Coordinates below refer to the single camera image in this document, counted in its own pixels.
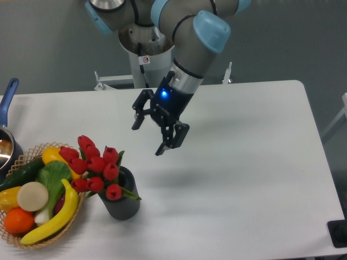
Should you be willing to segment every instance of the yellow bell pepper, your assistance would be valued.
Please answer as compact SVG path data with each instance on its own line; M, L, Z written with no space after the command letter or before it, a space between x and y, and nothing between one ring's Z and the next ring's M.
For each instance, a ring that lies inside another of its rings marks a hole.
M60 148L58 147L47 147L43 152L42 152L42 161L45 165L47 165L51 161L62 161L63 163L68 164L62 156L59 154ZM81 175L78 175L75 173L71 168L71 178L73 180L81 178Z
M17 194L21 186L8 188L0 192L0 210L9 212L19 207L17 202Z

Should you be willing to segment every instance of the fruit basket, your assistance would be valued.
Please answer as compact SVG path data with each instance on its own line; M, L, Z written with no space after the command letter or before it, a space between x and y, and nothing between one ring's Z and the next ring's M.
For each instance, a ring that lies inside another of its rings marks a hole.
M29 149L29 151L25 152L23 155L21 155L19 157L18 160L15 161L15 164L12 165L11 170L9 171L9 174L12 174L15 170L17 170L18 168L20 168L21 166L27 164L28 162L35 160L36 158L40 157L42 152L47 148L47 147L61 147L61 146L66 146L66 147L70 147L72 148L70 145L68 144L63 144L60 142L53 142L53 143L47 143L47 144L41 144L38 146L35 146L34 148ZM80 193L79 194L79 203L78 203L78 207L77 210L75 212L75 215L73 216L73 218L69 221L69 223L63 227L57 234L55 234L54 236L48 237L45 240L42 240L40 242L37 242L36 244L33 245L23 245L21 244L21 236L17 236L17 235L12 235L10 233L8 233L4 227L4 218L6 216L6 212L0 210L0 236L3 240L5 240L8 244L11 244L17 248L21 248L21 249L39 249L39 248L43 248L45 246L51 245L54 242L58 241L60 238L62 238L67 231L70 229L70 227L73 225L73 223L76 220L77 215L80 212L81 206L83 204L83 201L85 200L85 193Z

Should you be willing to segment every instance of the yellow banana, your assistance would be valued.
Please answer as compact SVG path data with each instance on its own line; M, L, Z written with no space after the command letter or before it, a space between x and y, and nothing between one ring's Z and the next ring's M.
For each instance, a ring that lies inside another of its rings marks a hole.
M22 239L23 245L41 241L63 228L75 215L78 206L78 194L66 179L61 182L65 187L65 202L62 209L51 220L27 233Z

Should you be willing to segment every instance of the flower pot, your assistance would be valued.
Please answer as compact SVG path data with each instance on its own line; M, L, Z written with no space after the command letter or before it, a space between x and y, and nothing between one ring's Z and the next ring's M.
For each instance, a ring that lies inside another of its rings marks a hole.
M138 195L135 178L131 171L121 166L119 170L119 185ZM109 200L105 193L98 193L102 202L105 204L110 215L118 220L126 220L136 214L140 208L140 200L121 197L117 200Z

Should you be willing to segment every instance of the green leaf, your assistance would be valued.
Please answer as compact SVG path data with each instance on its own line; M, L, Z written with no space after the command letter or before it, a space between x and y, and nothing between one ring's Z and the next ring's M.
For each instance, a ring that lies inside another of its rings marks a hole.
M40 212L48 212L49 218L53 217L53 211L57 201L65 193L62 179L71 182L71 171L66 163L61 161L51 161L37 174L36 181L43 184L48 190L48 202Z
M136 199L136 200L141 200L141 198L139 196L137 196L135 193L127 190L126 188L120 187L123 191L123 196L124 197L128 197L131 199Z
M98 177L100 176L100 174L93 172L93 171L89 171L86 175L87 175L87 179L90 179L90 178L93 178L96 176L98 176Z
M82 160L86 160L86 155L85 155L84 151L82 151L82 149L80 147L79 147L79 149L80 149Z
M96 193L96 192L90 192L90 193L88 193L88 195L86 196L86 199L88 199L88 198L94 196L95 194L97 194L97 193Z
M117 163L116 163L118 168L120 168L120 164L121 164L121 160L123 158L123 154L124 154L124 151L121 151L121 152L118 153L118 160L117 160Z

